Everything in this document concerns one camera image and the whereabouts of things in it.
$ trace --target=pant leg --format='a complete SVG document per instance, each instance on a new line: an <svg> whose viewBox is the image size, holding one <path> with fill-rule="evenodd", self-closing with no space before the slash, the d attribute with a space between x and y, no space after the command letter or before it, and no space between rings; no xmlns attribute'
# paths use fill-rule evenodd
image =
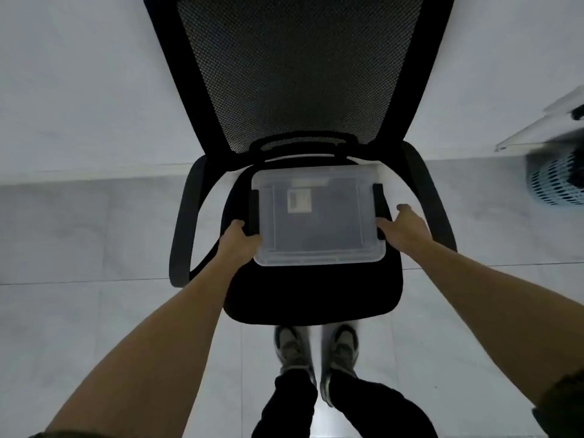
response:
<svg viewBox="0 0 584 438"><path fill-rule="evenodd" d="M276 378L275 386L252 438L308 438L318 396L308 371L290 369Z"/></svg>
<svg viewBox="0 0 584 438"><path fill-rule="evenodd" d="M437 438L426 414L398 391L383 384L370 383L333 370L329 395L335 408L345 414L363 438Z"/></svg>

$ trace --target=person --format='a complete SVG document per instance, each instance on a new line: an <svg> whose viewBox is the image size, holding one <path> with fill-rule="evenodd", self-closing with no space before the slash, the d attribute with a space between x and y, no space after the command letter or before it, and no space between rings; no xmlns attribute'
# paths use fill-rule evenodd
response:
<svg viewBox="0 0 584 438"><path fill-rule="evenodd" d="M584 307L445 248L409 206L398 210L395 222L377 221L388 243L420 264L495 364L536 405L534 416L549 435L584 436ZM39 436L183 434L227 288L261 244L242 227L233 221L201 273L108 353ZM253 435L307 436L317 398L312 367L293 328L276 328L275 340L281 375ZM350 327L335 333L321 381L324 399L365 438L399 429L435 436L426 415L397 391L357 378L358 348Z"/></svg>

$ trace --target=person's left hand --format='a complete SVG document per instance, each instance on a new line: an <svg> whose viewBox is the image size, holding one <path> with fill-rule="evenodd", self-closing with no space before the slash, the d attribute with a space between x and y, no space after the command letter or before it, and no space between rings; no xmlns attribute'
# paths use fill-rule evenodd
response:
<svg viewBox="0 0 584 438"><path fill-rule="evenodd" d="M219 239L216 258L239 269L253 258L262 244L260 235L246 236L242 227L245 222L233 220Z"/></svg>

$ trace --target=sneaker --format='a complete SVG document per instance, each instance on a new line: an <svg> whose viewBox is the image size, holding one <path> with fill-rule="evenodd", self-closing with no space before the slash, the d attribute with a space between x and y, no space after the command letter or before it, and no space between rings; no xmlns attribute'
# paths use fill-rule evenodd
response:
<svg viewBox="0 0 584 438"><path fill-rule="evenodd" d="M304 369L309 373L312 383L316 385L312 361L305 352L302 338L296 329L288 326L276 326L274 346L282 363L280 375L291 369Z"/></svg>
<svg viewBox="0 0 584 438"><path fill-rule="evenodd" d="M329 406L333 407L329 395L331 371L340 370L357 378L354 367L359 355L359 339L355 329L348 324L339 326L332 335L328 353L326 364L322 369L321 397Z"/></svg>

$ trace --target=shoe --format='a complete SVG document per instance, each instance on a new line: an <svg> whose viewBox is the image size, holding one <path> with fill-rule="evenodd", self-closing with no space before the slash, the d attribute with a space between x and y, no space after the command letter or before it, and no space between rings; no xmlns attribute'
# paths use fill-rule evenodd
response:
<svg viewBox="0 0 584 438"><path fill-rule="evenodd" d="M282 363L280 375L291 369L304 369L309 373L312 383L316 385L312 361L304 350L302 337L296 329L288 326L276 326L274 347Z"/></svg>
<svg viewBox="0 0 584 438"><path fill-rule="evenodd" d="M332 371L340 370L357 378L354 367L359 355L359 339L355 329L348 324L339 326L332 335L328 353L328 359L322 369L321 397L329 406L333 407L329 394Z"/></svg>

